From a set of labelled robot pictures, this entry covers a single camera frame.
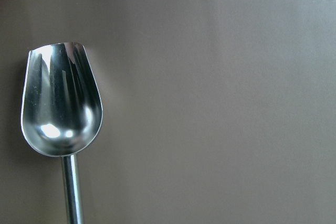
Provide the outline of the metal ice scoop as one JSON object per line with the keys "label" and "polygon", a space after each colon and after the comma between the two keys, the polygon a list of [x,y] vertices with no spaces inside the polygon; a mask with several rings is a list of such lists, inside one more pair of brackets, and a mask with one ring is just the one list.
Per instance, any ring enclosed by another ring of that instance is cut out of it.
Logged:
{"label": "metal ice scoop", "polygon": [[77,154],[98,135],[103,108],[85,47],[62,42],[28,54],[20,124],[36,152],[61,159],[69,223],[83,223]]}

